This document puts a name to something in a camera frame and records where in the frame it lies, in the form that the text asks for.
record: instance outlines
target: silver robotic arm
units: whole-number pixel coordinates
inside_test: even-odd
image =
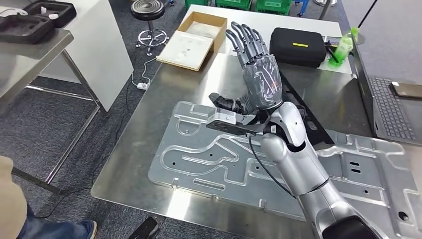
[[[236,135],[247,134],[249,140],[253,135],[263,134],[263,152],[276,165],[290,194],[299,201],[316,238],[386,239],[387,236],[356,211],[331,182],[308,140],[298,109],[293,103],[281,100],[277,63],[268,54],[260,34],[244,24],[232,22],[231,26],[239,37],[230,30],[226,35],[242,65],[248,93],[239,99],[212,93],[210,99],[216,109],[210,113],[207,127]],[[255,119],[244,124],[244,117],[239,114],[252,113]]]

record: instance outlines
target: electrical cable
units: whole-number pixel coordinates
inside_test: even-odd
[[[146,72],[146,64],[147,63],[150,63],[150,62],[152,62],[152,61],[154,61],[155,60],[155,57],[154,58],[152,58],[151,60],[149,60],[149,61],[146,61],[145,63],[144,63],[144,71],[142,72],[142,78],[144,78],[144,79],[146,79],[146,80],[148,80],[148,83],[147,84],[150,84],[151,83],[151,78],[149,78],[149,77],[146,77],[145,76],[145,72]],[[132,74],[132,84],[134,85],[134,86],[136,86],[136,87],[138,87],[138,84],[136,84],[134,81],[133,81],[134,79],[133,79],[133,74]]]
[[[372,9],[374,8],[375,4],[377,3],[378,0],[375,0],[372,5],[369,7],[368,11],[365,13],[365,16],[363,17],[363,19],[360,21],[359,25],[357,26],[357,28],[360,28],[363,24],[363,22],[365,22],[366,18],[368,17],[369,13],[372,11]]]
[[[126,114],[122,117],[122,119],[121,119],[121,121],[120,121],[120,125],[119,125],[119,128],[117,129],[117,132],[116,132],[116,135],[115,135],[115,139],[114,139],[114,145],[117,143],[117,135],[118,135],[118,133],[119,133],[119,131],[121,130],[121,127],[122,127],[122,125],[123,125],[123,120],[124,120],[124,118],[131,112],[130,111],[130,109],[129,109],[129,103],[128,103],[128,101],[127,101],[127,95],[128,95],[128,93],[129,93],[129,86],[130,86],[130,83],[129,84],[127,84],[127,86],[126,86],[126,96],[125,96],[125,102],[126,102],[126,109],[127,109],[127,112],[126,112]],[[93,187],[93,185],[94,185],[94,177],[95,177],[95,172],[97,171],[97,169],[100,167],[100,165],[101,165],[101,163],[104,161],[104,159],[106,159],[106,158],[108,158],[110,156],[110,153],[109,154],[107,154],[106,156],[104,156],[104,157],[102,157],[101,158],[101,160],[99,161],[99,163],[98,163],[98,165],[95,167],[95,169],[93,170],[93,172],[92,172],[92,177],[91,177],[91,183],[92,183],[92,185],[91,185],[91,187],[86,187],[86,188],[82,188],[82,189],[79,189],[79,190],[76,190],[76,191],[73,191],[73,192],[70,192],[70,193],[68,193],[68,194],[66,194],[65,196],[63,196],[60,200],[59,200],[59,202],[54,206],[54,208],[51,210],[51,212],[48,214],[48,215],[46,215],[46,216],[44,216],[44,217],[35,217],[35,218],[37,218],[37,219],[45,219],[45,218],[48,218],[48,217],[50,217],[52,214],[53,214],[53,212],[56,210],[56,208],[60,205],[60,203],[65,199],[65,198],[67,198],[68,196],[70,196],[70,195],[72,195],[72,194],[74,194],[74,193],[78,193],[78,192],[81,192],[81,191],[83,191],[83,190],[87,190],[87,189],[91,189],[92,187]]]
[[[267,172],[268,173],[268,176],[270,176],[270,178],[272,178],[273,180],[274,180],[274,182],[278,185],[278,186],[280,186],[286,193],[288,193],[290,196],[292,196],[292,197],[294,197],[294,198],[296,198],[295,196],[293,196],[293,194],[287,189],[287,188],[285,188],[284,186],[283,186],[283,184],[281,184],[271,173],[270,173],[270,171],[268,171],[268,169],[264,166],[264,164],[261,162],[261,159],[259,159],[258,158],[258,156],[256,155],[256,153],[255,153],[255,150],[253,149],[253,146],[252,146],[252,140],[251,140],[251,138],[252,138],[252,134],[251,135],[249,135],[249,137],[248,137],[248,140],[249,140],[249,145],[250,145],[250,147],[251,147],[251,150],[252,150],[252,153],[253,153],[253,156],[255,156],[255,158],[256,158],[256,160],[258,161],[258,163],[261,165],[261,167],[265,170],[265,172]]]
[[[130,114],[129,103],[127,102],[127,95],[129,94],[129,86],[130,86],[130,84],[127,84],[127,86],[126,86],[126,109],[127,109],[127,112],[126,112],[126,113],[123,115],[123,117],[121,118],[121,121],[120,121],[119,127],[118,127],[118,129],[117,129],[117,131],[116,131],[116,135],[114,136],[114,144],[116,144],[116,143],[117,143],[118,133],[120,132],[121,127],[123,126],[123,121],[124,121],[124,118],[125,118],[128,114]]]
[[[35,218],[38,218],[38,219],[45,219],[45,218],[48,218],[49,216],[51,216],[52,214],[53,214],[53,212],[54,212],[54,210],[56,210],[56,208],[59,206],[59,204],[63,201],[63,199],[65,199],[65,198],[67,198],[69,195],[71,195],[71,194],[74,194],[74,193],[77,193],[77,192],[81,192],[81,191],[83,191],[83,190],[87,190],[87,189],[91,189],[91,187],[87,187],[87,188],[83,188],[83,189],[79,189],[79,190],[76,190],[76,191],[73,191],[73,192],[70,192],[70,193],[68,193],[68,194],[66,194],[63,198],[61,198],[60,199],[60,201],[54,206],[54,208],[53,208],[53,210],[51,210],[51,212],[48,214],[48,215],[46,215],[46,216],[44,216],[44,217],[35,217]]]

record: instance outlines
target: laptop keyboard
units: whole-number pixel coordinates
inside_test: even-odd
[[[369,77],[369,85],[381,113],[384,128],[388,136],[416,140],[416,135],[406,115],[403,115],[402,103],[390,88],[391,80]]]

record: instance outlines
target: stool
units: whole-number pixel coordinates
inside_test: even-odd
[[[137,0],[130,7],[130,13],[136,19],[148,22],[148,30],[138,35],[136,47],[148,47],[147,56],[152,56],[152,48],[166,43],[169,39],[164,31],[154,29],[152,25],[153,20],[164,15],[164,4],[159,0]]]

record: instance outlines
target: floor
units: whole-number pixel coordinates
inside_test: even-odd
[[[135,68],[134,76],[139,78],[143,71],[143,63],[151,58],[146,56],[146,49],[135,48],[135,39],[141,30],[147,29],[147,24],[135,20],[130,15],[130,3],[127,0],[110,0]],[[290,15],[296,15],[300,7],[300,5],[292,5]],[[311,0],[303,17],[318,18],[320,11],[321,7]],[[185,13],[184,3],[180,0],[173,7],[167,5],[165,15],[154,21],[154,26],[171,35]],[[330,9],[325,19],[339,22],[342,31],[347,31],[349,28],[341,2]],[[145,75],[152,77],[158,67],[157,62],[151,62],[148,64]],[[37,78],[34,84],[57,90],[66,89],[69,92],[81,93],[83,91],[78,84],[51,79]],[[128,80],[112,105],[108,117],[103,114],[96,115],[81,141],[53,180],[53,185],[64,189],[65,192],[92,186],[106,156],[111,153],[118,135],[127,124],[131,112],[134,111],[143,93],[144,91],[134,88]],[[23,90],[7,111],[0,115],[0,155],[12,158],[17,168],[39,178],[46,178],[93,109],[94,105],[90,102]],[[22,187],[27,201],[37,216],[49,215],[61,199],[60,196],[19,178],[14,177],[13,179]],[[92,219],[97,221],[100,226],[98,239],[125,239],[148,216],[148,213],[140,210],[95,199],[90,195],[89,189],[85,189],[63,199],[48,220],[77,222],[83,219]],[[159,239],[244,238],[170,218],[154,216],[162,228],[157,236]]]
[[[350,25],[357,26],[374,0],[342,0]],[[359,46],[369,75],[422,84],[420,0],[377,1],[362,24],[365,37]]]

